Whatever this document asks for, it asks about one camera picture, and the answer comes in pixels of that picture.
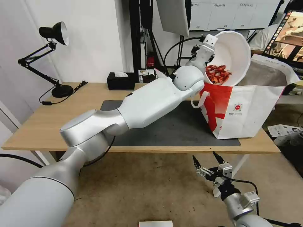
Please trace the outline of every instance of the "black desk mat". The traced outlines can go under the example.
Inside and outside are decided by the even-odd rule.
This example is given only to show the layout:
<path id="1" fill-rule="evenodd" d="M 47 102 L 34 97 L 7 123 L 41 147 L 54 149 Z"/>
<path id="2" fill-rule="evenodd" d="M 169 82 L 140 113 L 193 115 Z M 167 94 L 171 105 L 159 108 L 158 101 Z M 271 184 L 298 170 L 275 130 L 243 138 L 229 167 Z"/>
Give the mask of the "black desk mat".
<path id="1" fill-rule="evenodd" d="M 122 101 L 105 100 L 100 110 L 118 108 Z M 114 146 L 240 146 L 238 139 L 217 140 L 210 131 L 201 110 L 190 101 L 142 129 L 131 129 L 117 136 Z"/>

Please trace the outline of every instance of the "screen display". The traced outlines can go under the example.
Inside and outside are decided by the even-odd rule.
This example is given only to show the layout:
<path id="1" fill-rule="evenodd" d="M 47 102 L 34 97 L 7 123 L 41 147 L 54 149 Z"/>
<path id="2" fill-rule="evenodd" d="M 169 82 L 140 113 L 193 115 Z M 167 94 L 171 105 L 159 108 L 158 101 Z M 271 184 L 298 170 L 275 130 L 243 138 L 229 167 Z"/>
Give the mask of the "screen display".
<path id="1" fill-rule="evenodd" d="M 303 12 L 288 12 L 263 54 L 303 68 Z"/>

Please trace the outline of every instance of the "white bowl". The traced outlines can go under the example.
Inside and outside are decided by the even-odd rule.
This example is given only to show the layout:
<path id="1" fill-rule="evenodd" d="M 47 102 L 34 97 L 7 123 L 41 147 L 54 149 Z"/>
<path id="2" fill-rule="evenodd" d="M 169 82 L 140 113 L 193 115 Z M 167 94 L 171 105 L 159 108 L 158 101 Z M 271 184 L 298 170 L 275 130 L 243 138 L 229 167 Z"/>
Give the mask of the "white bowl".
<path id="1" fill-rule="evenodd" d="M 251 60 L 251 53 L 246 39 L 238 32 L 224 31 L 215 35 L 215 58 L 208 65 L 226 65 L 232 73 L 222 85 L 236 86 L 245 76 Z M 213 84 L 205 74 L 205 82 Z"/>

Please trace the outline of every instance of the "lamp base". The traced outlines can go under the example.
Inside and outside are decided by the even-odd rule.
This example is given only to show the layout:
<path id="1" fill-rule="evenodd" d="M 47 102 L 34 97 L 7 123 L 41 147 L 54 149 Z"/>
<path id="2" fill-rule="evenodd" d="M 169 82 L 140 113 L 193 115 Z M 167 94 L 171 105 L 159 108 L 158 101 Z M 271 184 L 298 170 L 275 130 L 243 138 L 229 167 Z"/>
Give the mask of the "lamp base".
<path id="1" fill-rule="evenodd" d="M 58 84 L 51 91 L 51 94 L 55 98 L 63 98 L 63 97 L 70 96 L 73 92 L 74 92 L 74 89 L 71 86 Z"/>

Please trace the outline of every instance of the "wooden table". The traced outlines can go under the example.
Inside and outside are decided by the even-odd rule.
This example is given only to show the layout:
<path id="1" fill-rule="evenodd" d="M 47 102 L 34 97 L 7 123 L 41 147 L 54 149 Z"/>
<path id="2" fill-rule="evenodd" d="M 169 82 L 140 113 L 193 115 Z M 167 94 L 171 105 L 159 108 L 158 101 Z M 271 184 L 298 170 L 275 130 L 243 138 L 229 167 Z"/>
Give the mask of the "wooden table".
<path id="1" fill-rule="evenodd" d="M 66 83 L 76 87 L 78 83 Z M 136 84 L 136 89 L 143 84 Z M 49 151 L 66 151 L 67 145 L 59 129 L 69 120 L 91 109 L 100 109 L 104 100 L 123 100 L 130 91 L 109 91 L 106 83 L 88 83 L 60 104 L 40 106 L 23 126 L 3 145 L 4 150 L 30 150 L 45 158 Z M 151 153 L 218 153 L 272 154 L 279 149 L 263 129 L 254 138 L 239 139 L 241 145 L 234 147 L 117 147 L 110 152 Z"/>

